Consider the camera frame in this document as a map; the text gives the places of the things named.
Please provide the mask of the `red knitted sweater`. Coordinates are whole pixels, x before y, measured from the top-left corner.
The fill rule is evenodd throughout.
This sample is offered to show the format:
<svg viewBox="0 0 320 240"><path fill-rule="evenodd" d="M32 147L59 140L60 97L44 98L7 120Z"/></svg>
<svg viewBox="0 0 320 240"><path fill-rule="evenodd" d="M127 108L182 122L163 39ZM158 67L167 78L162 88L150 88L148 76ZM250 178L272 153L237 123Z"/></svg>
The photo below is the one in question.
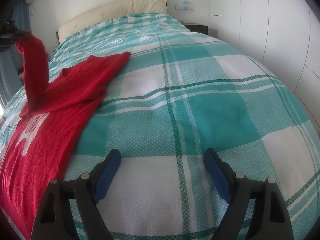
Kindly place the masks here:
<svg viewBox="0 0 320 240"><path fill-rule="evenodd" d="M41 40L28 34L16 48L27 102L1 162L1 208L29 239L47 185L65 176L81 133L131 54L91 55L50 81Z"/></svg>

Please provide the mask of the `blue window curtain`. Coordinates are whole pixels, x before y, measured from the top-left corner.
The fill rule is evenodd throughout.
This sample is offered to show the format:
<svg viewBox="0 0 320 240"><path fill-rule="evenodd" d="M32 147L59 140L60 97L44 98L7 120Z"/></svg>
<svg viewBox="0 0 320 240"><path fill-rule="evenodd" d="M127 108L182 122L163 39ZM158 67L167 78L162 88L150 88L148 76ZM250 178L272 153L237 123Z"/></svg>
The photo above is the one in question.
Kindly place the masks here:
<svg viewBox="0 0 320 240"><path fill-rule="evenodd" d="M11 19L19 30L31 31L29 5L20 0L13 9ZM22 87L18 71L23 67L23 57L15 46L1 52L1 106L5 107L10 99Z"/></svg>

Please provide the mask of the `cream padded headboard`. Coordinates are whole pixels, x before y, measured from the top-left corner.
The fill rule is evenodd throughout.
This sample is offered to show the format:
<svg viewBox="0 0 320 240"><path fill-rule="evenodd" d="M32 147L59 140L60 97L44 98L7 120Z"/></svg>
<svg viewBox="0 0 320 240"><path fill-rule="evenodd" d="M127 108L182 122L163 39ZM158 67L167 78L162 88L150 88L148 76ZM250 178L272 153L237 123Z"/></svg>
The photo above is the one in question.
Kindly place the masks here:
<svg viewBox="0 0 320 240"><path fill-rule="evenodd" d="M141 13L167 14L167 0L116 0L100 5L70 19L58 28L56 39L61 44L67 37L107 20Z"/></svg>

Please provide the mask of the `teal plaid bedspread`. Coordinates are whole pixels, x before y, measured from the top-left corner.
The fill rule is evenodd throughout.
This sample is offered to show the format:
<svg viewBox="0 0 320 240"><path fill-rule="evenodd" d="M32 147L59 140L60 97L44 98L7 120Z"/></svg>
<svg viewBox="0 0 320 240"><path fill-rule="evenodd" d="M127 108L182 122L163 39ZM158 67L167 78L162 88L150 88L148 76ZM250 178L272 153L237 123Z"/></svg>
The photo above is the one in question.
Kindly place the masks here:
<svg viewBox="0 0 320 240"><path fill-rule="evenodd" d="M89 172L116 148L121 163L97 207L114 239L210 239L228 204L207 172L212 148L247 178L273 178L294 239L319 220L319 138L290 90L255 59L165 14L132 14L65 39L49 80L89 56L131 56L106 87L65 176ZM27 102L4 110L1 162ZM1 208L1 239L26 239Z"/></svg>

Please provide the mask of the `dark wooden nightstand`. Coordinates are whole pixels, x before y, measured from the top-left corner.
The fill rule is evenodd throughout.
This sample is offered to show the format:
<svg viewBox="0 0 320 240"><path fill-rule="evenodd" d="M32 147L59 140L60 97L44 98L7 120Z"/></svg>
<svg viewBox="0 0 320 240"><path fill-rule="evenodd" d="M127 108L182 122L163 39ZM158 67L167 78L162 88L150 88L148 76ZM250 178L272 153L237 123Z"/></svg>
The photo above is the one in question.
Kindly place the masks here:
<svg viewBox="0 0 320 240"><path fill-rule="evenodd" d="M191 32L208 35L208 26L202 24L184 24L184 26Z"/></svg>

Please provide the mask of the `white wardrobe doors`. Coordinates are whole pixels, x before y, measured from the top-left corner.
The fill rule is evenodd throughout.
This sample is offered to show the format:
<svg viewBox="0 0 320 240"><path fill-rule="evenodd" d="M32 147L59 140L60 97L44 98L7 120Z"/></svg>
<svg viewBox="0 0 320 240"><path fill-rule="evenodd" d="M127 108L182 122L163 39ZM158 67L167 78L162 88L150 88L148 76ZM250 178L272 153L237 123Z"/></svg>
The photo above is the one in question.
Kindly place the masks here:
<svg viewBox="0 0 320 240"><path fill-rule="evenodd" d="M275 74L319 120L319 21L304 0L209 0L209 33Z"/></svg>

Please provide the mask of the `white wall switch panel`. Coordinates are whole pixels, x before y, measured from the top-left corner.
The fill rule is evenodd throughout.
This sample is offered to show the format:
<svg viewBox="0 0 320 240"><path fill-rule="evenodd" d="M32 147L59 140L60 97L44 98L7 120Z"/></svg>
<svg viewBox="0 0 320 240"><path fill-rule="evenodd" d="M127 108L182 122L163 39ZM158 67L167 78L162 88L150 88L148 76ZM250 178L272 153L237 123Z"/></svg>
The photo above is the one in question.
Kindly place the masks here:
<svg viewBox="0 0 320 240"><path fill-rule="evenodd" d="M181 4L175 4L175 10L178 10L178 11L193 11L194 10L194 6L192 4L190 4L187 0L185 0Z"/></svg>

